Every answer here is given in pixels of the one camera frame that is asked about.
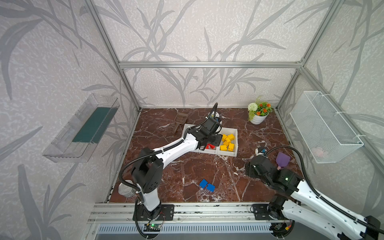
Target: blue block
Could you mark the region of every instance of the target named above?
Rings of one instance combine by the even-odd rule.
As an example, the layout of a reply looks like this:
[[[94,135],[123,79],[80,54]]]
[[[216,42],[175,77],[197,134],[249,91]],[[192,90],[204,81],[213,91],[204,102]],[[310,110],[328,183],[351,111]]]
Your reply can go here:
[[[207,185],[207,189],[211,192],[213,192],[215,190],[215,186],[213,186],[212,184],[208,183]]]
[[[200,183],[200,187],[201,188],[205,188],[205,186],[207,185],[207,181],[205,180],[205,179],[203,179],[203,181],[201,181],[201,183]]]

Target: robotic arm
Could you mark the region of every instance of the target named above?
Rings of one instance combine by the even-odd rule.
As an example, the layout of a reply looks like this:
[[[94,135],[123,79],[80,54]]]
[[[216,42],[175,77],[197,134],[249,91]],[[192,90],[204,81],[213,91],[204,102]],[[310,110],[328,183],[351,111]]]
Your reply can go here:
[[[220,145],[222,135],[219,134],[221,129],[218,130],[218,128],[221,128],[221,120],[211,115],[214,111],[213,116],[216,116],[216,108],[217,103],[206,120],[187,129],[182,138],[160,148],[144,148],[137,159],[121,169],[119,180],[137,190],[149,220],[156,219],[161,211],[157,187],[161,183],[163,169],[187,152],[197,148],[205,149],[208,143],[214,146]],[[384,231],[379,229],[380,222],[377,219],[356,214],[317,191],[309,181],[301,154],[290,146],[281,147],[290,148],[299,155],[306,180],[289,169],[277,170],[267,158],[271,151],[280,147],[271,149],[264,156],[255,156],[245,166],[249,177],[261,179],[270,188],[306,205],[301,206],[277,194],[268,205],[268,213],[272,218],[283,216],[298,221],[335,240],[378,239],[378,233]],[[130,165],[133,165],[131,173],[136,185],[122,178],[123,172]]]

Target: potted plant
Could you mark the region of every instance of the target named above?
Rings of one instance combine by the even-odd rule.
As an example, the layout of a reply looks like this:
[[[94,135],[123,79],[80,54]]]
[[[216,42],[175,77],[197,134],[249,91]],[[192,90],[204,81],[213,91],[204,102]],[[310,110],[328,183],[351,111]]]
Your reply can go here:
[[[267,102],[260,101],[261,96],[259,96],[254,103],[248,105],[248,120],[253,124],[260,124],[272,111],[271,104]]]

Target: purple dustpan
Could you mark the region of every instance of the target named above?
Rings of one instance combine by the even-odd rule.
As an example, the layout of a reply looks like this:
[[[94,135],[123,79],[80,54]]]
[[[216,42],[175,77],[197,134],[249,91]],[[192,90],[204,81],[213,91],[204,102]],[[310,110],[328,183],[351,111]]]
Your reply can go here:
[[[286,167],[288,165],[290,159],[291,159],[290,156],[288,156],[282,152],[279,152],[279,154],[277,155],[277,158],[276,158],[276,163],[279,167]]]

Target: marble surface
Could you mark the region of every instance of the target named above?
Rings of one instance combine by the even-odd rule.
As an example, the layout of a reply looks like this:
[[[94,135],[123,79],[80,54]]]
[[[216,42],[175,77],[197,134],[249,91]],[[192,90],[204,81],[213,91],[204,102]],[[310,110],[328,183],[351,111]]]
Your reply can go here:
[[[178,111],[189,114],[186,123],[196,124],[203,121],[210,109],[143,109],[123,165],[135,159],[144,147],[153,149],[178,139],[183,126],[179,126],[175,134],[172,133]],[[238,130],[237,157],[194,152],[184,154],[163,171],[158,189],[162,202],[269,202],[274,196],[275,191],[260,180],[244,175],[244,165],[255,155],[257,147],[271,149],[288,145],[276,114],[270,113],[263,123],[253,125],[247,121],[248,111],[245,108],[218,109],[218,112],[222,116],[223,127]],[[302,175],[290,150],[272,152],[269,155],[271,161],[277,165],[275,159],[279,151],[292,157],[287,168]],[[131,179],[130,170],[125,172],[124,179]],[[215,185],[215,191],[201,189],[199,183],[202,179]],[[134,202],[136,196],[126,198],[118,193],[119,184],[117,181],[110,202]]]

